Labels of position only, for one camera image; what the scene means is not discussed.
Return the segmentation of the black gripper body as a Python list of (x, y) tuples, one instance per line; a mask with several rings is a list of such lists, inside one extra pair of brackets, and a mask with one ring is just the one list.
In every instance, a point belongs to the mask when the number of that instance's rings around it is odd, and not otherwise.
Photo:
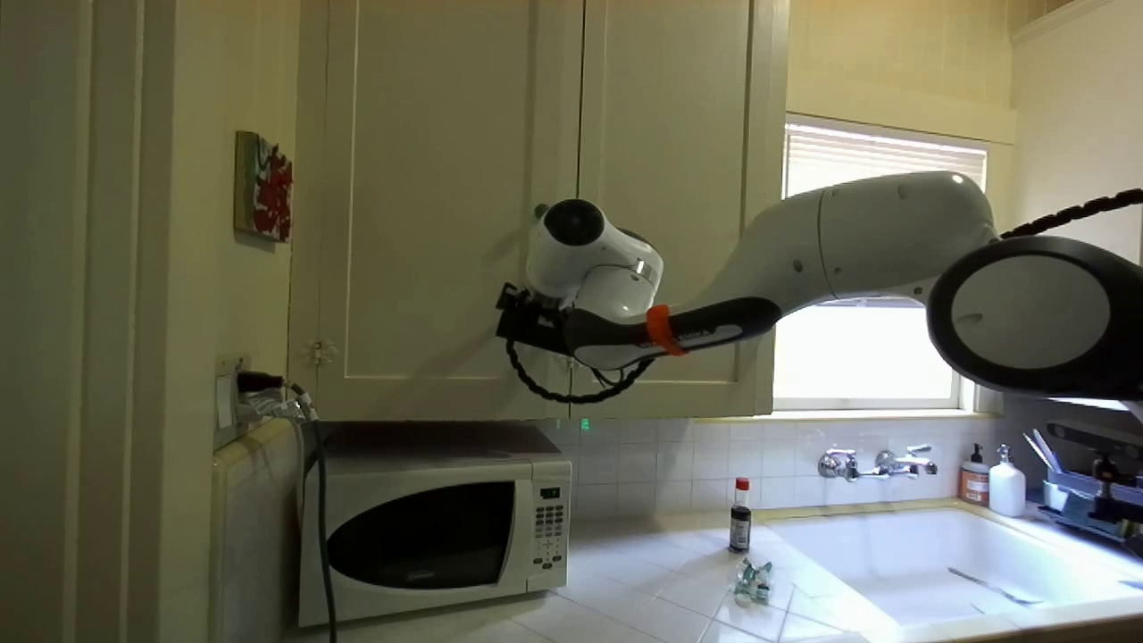
[(568, 313), (548, 296), (521, 291), (515, 282), (502, 282), (496, 296), (496, 311), (500, 311), (496, 332), (502, 340), (552, 350), (552, 354), (568, 350), (568, 340), (564, 340)]

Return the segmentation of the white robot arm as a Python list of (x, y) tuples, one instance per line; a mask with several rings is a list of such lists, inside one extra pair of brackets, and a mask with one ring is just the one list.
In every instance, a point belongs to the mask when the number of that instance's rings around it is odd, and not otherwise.
[(1143, 268), (1050, 213), (1001, 231), (980, 181), (912, 170), (839, 181), (761, 212), (685, 307), (657, 301), (666, 257), (590, 201), (548, 206), (526, 278), (496, 301), (511, 350), (564, 354), (618, 387), (651, 361), (744, 342), (787, 313), (855, 296), (924, 307), (966, 378), (1047, 396), (1143, 396)]

